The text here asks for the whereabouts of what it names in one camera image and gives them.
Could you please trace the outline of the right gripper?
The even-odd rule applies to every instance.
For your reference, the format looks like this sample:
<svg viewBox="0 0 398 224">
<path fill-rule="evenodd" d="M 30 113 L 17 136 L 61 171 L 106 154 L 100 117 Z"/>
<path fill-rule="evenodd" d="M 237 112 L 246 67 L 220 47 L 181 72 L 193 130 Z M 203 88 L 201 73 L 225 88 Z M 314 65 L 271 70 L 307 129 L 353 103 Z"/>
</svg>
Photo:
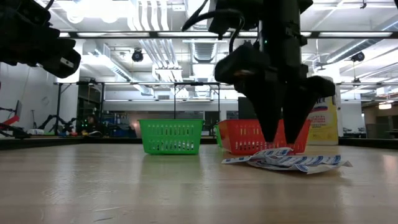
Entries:
<svg viewBox="0 0 398 224">
<path fill-rule="evenodd" d="M 289 93 L 284 100 L 284 133 L 289 144 L 296 142 L 311 110 L 310 95 L 323 98 L 335 94 L 332 81 L 319 76 L 308 78 L 308 67 L 302 64 L 301 47 L 307 39 L 300 31 L 300 15 L 312 4 L 312 0 L 263 1 L 257 14 L 264 40 L 261 48 L 243 44 L 215 67 L 218 82 L 236 85 L 262 78 L 264 83 L 304 91 Z M 245 95 L 252 103 L 265 141 L 274 142 L 282 107 L 276 90 L 250 88 Z"/>
</svg>

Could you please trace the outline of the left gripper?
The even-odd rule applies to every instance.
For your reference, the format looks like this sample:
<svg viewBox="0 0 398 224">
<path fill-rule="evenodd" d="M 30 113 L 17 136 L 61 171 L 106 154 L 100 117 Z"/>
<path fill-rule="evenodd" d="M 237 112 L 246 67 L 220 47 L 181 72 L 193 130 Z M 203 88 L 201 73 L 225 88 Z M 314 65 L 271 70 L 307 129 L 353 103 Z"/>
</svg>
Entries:
<svg viewBox="0 0 398 224">
<path fill-rule="evenodd" d="M 67 78 L 79 68 L 81 55 L 74 46 L 74 40 L 61 38 L 60 31 L 50 27 L 1 29 L 2 62 L 39 63 L 58 78 Z"/>
</svg>

